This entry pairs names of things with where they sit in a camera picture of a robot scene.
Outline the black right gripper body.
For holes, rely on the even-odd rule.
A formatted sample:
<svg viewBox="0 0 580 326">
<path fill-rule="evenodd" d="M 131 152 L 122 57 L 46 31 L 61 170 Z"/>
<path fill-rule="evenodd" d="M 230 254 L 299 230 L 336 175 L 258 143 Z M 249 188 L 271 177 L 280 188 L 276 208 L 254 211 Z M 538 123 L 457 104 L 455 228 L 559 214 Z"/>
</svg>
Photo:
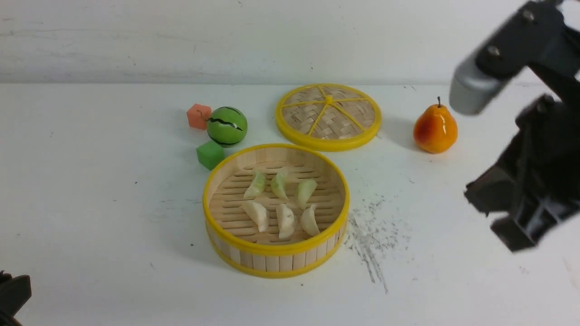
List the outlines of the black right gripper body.
<svg viewBox="0 0 580 326">
<path fill-rule="evenodd" d="M 464 192 L 480 213 L 503 213 L 490 228 L 513 253 L 534 248 L 580 209 L 579 112 L 543 95 L 516 124 L 497 161 Z"/>
</svg>

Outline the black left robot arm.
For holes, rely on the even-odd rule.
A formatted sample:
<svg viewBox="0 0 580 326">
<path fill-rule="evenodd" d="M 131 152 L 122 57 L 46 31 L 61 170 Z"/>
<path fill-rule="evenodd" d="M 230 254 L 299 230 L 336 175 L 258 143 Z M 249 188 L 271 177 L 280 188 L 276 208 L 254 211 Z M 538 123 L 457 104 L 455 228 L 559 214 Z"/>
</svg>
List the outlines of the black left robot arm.
<svg viewBox="0 0 580 326">
<path fill-rule="evenodd" d="M 12 276 L 4 270 L 0 272 L 0 324 L 20 326 L 16 313 L 31 299 L 32 287 L 29 275 Z"/>
</svg>

